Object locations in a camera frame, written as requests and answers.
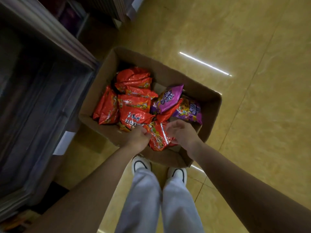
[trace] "hand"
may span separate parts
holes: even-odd
[[[146,148],[150,139],[151,134],[147,133],[147,130],[141,125],[138,125],[128,133],[128,139],[124,146],[136,155]]]
[[[182,120],[168,123],[166,126],[166,133],[169,137],[174,137],[176,139],[173,140],[172,143],[179,144],[182,148],[187,150],[188,156],[191,159],[194,159],[194,149],[204,144],[191,124]]]

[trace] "person's left arm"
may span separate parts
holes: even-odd
[[[40,216],[26,233],[97,232],[128,162],[148,144],[150,134],[137,126],[128,142]]]

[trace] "person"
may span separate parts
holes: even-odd
[[[171,122],[166,132],[175,137],[188,156],[200,165],[249,232],[311,232],[309,209],[204,144],[189,123]],[[133,183],[115,232],[155,232],[161,199],[165,232],[204,232],[193,199],[185,187],[185,169],[169,168],[169,179],[162,193],[150,162],[137,156],[149,140],[150,134],[144,128],[135,127],[124,146],[48,209],[26,232],[97,232],[131,159]]]

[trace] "person's left hand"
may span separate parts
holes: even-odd
[[[150,139],[151,134],[147,133],[145,128],[138,125],[128,133],[128,140],[124,146],[136,155],[146,148]]]

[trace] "white pants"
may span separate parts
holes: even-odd
[[[136,170],[115,232],[156,232],[161,197],[153,172],[145,168]],[[204,232],[192,196],[178,177],[167,180],[163,189],[162,218],[165,233]]]

